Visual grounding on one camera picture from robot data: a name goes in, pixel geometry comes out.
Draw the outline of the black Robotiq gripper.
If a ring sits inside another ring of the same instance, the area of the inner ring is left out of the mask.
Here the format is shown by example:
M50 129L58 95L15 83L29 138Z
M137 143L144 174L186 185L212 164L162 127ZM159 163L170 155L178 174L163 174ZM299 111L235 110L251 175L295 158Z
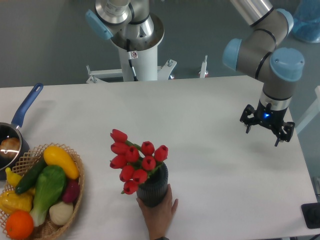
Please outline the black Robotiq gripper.
M289 142L295 130L293 121L284 121L288 107L274 107L271 102L263 103L259 100L257 109L248 104L240 117L240 122L246 127L245 133L248 134L252 126L260 125L272 131L276 136L274 146L277 147L280 142Z

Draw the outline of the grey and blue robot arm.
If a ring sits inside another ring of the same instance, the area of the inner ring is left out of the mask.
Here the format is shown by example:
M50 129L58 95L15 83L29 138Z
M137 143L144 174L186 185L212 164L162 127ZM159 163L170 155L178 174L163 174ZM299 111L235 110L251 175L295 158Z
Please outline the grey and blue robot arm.
M302 76L305 59L294 48L279 47L294 26L292 15L268 0L234 0L237 11L252 28L245 40L234 38L224 49L227 67L263 83L257 107L246 106L240 121L250 129L272 131L277 142L289 142L295 123L285 114ZM85 14L91 29L117 47L123 80L167 80L174 63L158 67L158 45L164 37L162 21L150 12L147 0L98 0Z

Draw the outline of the bare human hand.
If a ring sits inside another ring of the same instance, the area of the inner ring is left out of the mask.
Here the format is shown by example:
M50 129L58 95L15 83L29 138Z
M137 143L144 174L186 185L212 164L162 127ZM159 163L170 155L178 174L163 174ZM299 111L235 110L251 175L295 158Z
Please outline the bare human hand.
M147 207L140 198L136 198L148 230L150 240L165 238L177 211L179 200L173 201L171 185L167 185L167 193L161 203L155 207Z

